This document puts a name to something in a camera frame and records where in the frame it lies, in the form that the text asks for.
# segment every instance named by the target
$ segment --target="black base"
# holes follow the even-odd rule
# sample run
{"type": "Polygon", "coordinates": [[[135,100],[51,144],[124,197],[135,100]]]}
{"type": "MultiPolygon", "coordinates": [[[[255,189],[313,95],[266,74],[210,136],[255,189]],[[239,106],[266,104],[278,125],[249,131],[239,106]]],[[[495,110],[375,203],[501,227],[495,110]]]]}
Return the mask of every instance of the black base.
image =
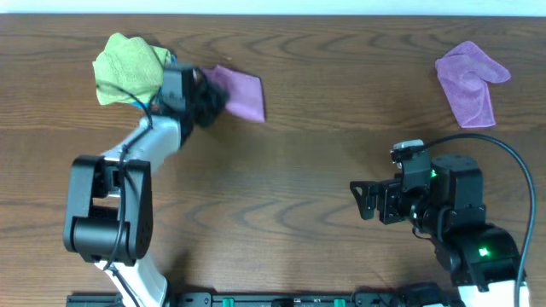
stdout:
{"type": "MultiPolygon", "coordinates": [[[[67,307],[122,306],[121,295],[71,295],[67,307]]],[[[395,293],[375,290],[353,294],[177,294],[165,307],[422,307],[442,304],[464,307],[457,296],[442,293],[436,284],[398,289],[395,293]]]]}

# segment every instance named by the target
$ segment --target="wood grain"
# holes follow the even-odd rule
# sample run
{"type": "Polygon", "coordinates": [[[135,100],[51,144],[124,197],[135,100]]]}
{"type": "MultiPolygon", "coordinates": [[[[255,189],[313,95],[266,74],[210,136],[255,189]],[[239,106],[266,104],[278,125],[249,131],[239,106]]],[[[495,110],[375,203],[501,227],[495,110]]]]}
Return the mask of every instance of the wood grain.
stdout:
{"type": "MultiPolygon", "coordinates": [[[[260,76],[267,124],[225,114],[196,131],[154,177],[152,251],[179,290],[336,291],[436,281],[433,247],[406,223],[362,221],[348,184],[396,171],[388,148],[460,131],[434,61],[472,40],[512,73],[491,86],[497,126],[546,199],[546,20],[462,17],[187,15],[0,16],[0,305],[63,305],[113,285],[61,243],[70,164],[121,140],[140,114],[100,107],[91,62],[114,32],[180,60],[260,76]]],[[[520,170],[497,148],[454,142],[485,174],[493,223],[520,244],[528,214],[520,170]]],[[[546,217],[527,263],[546,304],[546,217]]]]}

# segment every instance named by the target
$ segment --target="white wall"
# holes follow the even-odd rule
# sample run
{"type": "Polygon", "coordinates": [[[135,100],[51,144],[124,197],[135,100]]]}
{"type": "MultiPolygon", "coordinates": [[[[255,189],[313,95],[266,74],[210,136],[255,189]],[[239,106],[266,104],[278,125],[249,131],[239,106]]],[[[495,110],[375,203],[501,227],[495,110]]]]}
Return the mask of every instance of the white wall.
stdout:
{"type": "Polygon", "coordinates": [[[0,0],[0,13],[546,16],[546,0],[0,0]]]}

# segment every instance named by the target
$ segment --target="green connector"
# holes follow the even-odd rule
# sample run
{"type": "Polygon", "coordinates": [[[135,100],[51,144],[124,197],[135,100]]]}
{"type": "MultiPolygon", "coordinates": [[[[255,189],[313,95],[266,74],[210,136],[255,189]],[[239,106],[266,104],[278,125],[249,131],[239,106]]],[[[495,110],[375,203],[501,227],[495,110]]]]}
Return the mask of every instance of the green connector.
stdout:
{"type": "Polygon", "coordinates": [[[334,307],[345,307],[345,300],[343,298],[336,298],[334,300],[334,307]]]}
{"type": "Polygon", "coordinates": [[[234,307],[235,306],[235,300],[232,298],[224,298],[222,299],[222,307],[234,307]]]}

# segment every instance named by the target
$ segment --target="wire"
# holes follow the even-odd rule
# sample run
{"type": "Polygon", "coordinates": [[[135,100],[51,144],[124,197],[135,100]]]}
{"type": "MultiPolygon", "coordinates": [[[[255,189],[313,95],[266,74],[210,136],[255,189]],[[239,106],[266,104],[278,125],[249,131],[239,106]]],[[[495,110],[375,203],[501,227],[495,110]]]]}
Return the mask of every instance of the wire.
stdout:
{"type": "MultiPolygon", "coordinates": [[[[146,117],[148,118],[148,122],[149,122],[150,126],[152,125],[152,122],[153,122],[152,121],[152,113],[151,113],[149,107],[146,107],[146,105],[142,101],[140,101],[140,99],[138,99],[134,94],[130,93],[130,91],[124,90],[122,87],[119,87],[118,85],[112,84],[112,83],[110,83],[108,81],[98,81],[98,83],[96,84],[96,88],[98,90],[101,90],[101,87],[104,87],[104,85],[110,86],[110,87],[112,87],[112,88],[114,88],[114,89],[128,95],[130,98],[134,99],[135,102],[138,104],[138,106],[140,106],[144,110],[144,112],[146,113],[146,117]]],[[[153,95],[151,97],[149,103],[154,101],[154,98],[155,98],[155,95],[153,95]]]]}
{"type": "Polygon", "coordinates": [[[425,237],[421,237],[420,235],[417,234],[417,227],[414,226],[412,229],[411,229],[411,233],[419,240],[430,240],[430,238],[425,238],[425,237]]]}
{"type": "MultiPolygon", "coordinates": [[[[149,108],[147,108],[146,105],[144,103],[142,103],[142,101],[140,101],[132,93],[130,93],[127,90],[122,89],[121,87],[119,87],[118,85],[115,85],[115,84],[104,83],[104,82],[101,82],[101,84],[107,84],[107,86],[111,86],[111,87],[115,88],[116,90],[119,90],[120,92],[123,92],[123,93],[127,94],[130,98],[134,99],[136,101],[136,103],[139,104],[140,107],[142,107],[142,109],[146,113],[146,116],[148,117],[148,126],[146,127],[146,129],[144,129],[138,135],[136,135],[135,137],[130,139],[126,144],[123,144],[122,148],[121,148],[121,154],[119,155],[119,162],[118,162],[118,169],[119,169],[119,226],[118,226],[118,232],[116,234],[116,239],[115,239],[115,241],[113,243],[113,249],[112,249],[112,252],[110,253],[110,257],[108,258],[106,264],[102,268],[102,270],[107,270],[107,269],[110,268],[110,266],[115,261],[115,258],[118,255],[118,250],[119,250],[119,246],[120,246],[120,243],[121,243],[121,238],[123,237],[123,231],[124,231],[124,227],[125,227],[125,207],[126,207],[126,205],[125,205],[125,202],[126,202],[125,178],[127,177],[128,179],[130,179],[129,174],[127,174],[125,172],[125,156],[129,153],[129,149],[131,148],[131,146],[133,146],[146,133],[148,133],[150,130],[153,129],[154,122],[152,120],[152,115],[151,115],[151,112],[150,112],[149,108]]],[[[100,84],[97,84],[96,87],[97,87],[98,90],[101,90],[101,85],[100,84]]]]}
{"type": "Polygon", "coordinates": [[[138,303],[137,298],[135,297],[135,294],[134,294],[134,293],[130,290],[130,288],[127,286],[127,282],[125,281],[125,279],[123,278],[123,276],[119,274],[119,271],[117,271],[116,269],[110,269],[110,271],[112,272],[112,276],[118,279],[119,284],[120,284],[121,287],[123,287],[123,289],[127,292],[127,294],[129,295],[129,297],[130,297],[131,300],[133,301],[133,304],[134,304],[136,307],[139,307],[140,304],[138,303]]]}
{"type": "Polygon", "coordinates": [[[416,147],[410,152],[415,154],[417,152],[420,152],[427,148],[431,148],[443,142],[449,142],[449,141],[453,141],[457,139],[465,139],[465,138],[473,138],[473,139],[491,142],[493,144],[496,144],[500,148],[506,150],[518,162],[521,170],[523,171],[523,174],[526,177],[527,187],[529,188],[529,200],[530,200],[529,220],[527,221],[526,237],[524,239],[523,247],[521,248],[520,267],[518,268],[518,275],[514,285],[514,306],[519,307],[520,306],[520,288],[521,288],[521,282],[523,281],[523,274],[525,272],[525,261],[526,261],[527,253],[529,251],[529,245],[531,244],[532,231],[535,226],[535,216],[537,215],[537,200],[536,200],[537,197],[536,197],[535,185],[532,181],[532,176],[531,176],[531,173],[529,172],[529,169],[526,163],[523,161],[520,155],[505,142],[497,140],[493,136],[486,136],[480,133],[461,133],[454,136],[447,136],[447,137],[438,139],[436,141],[429,142],[425,145],[416,147]]]}

